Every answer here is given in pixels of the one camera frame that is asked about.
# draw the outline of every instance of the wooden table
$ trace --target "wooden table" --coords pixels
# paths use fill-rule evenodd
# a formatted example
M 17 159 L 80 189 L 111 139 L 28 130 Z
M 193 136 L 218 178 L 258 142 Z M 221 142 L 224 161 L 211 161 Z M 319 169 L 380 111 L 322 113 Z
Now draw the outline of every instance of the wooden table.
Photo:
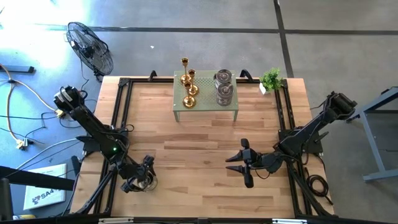
M 95 115 L 104 124 L 111 123 L 119 78 L 103 80 Z M 289 78 L 287 82 L 295 124 L 302 126 L 312 118 L 304 81 Z M 249 139 L 251 147 L 258 152 L 272 152 L 280 129 L 274 93 L 263 96 L 255 84 L 238 84 L 237 91 L 236 122 L 232 121 L 231 113 L 215 111 L 184 113 L 176 123 L 172 83 L 135 83 L 127 119 L 127 124 L 135 126 L 129 133 L 129 155 L 136 161 L 141 161 L 146 154 L 154 156 L 159 184 L 151 192 L 126 194 L 119 188 L 124 181 L 118 177 L 112 216 L 294 217 L 285 164 L 266 180 L 253 173 L 252 189 L 245 188 L 241 174 L 225 169 L 225 159 L 241 149 L 241 138 Z M 284 104 L 283 92 L 280 95 Z M 100 153 L 84 160 L 72 212 L 82 207 L 97 187 L 102 163 Z M 310 156 L 307 167 L 310 174 L 325 177 L 316 157 Z M 104 192 L 103 205 L 108 189 Z M 304 211 L 301 190 L 298 198 Z M 317 199 L 328 212 L 334 213 L 325 198 Z

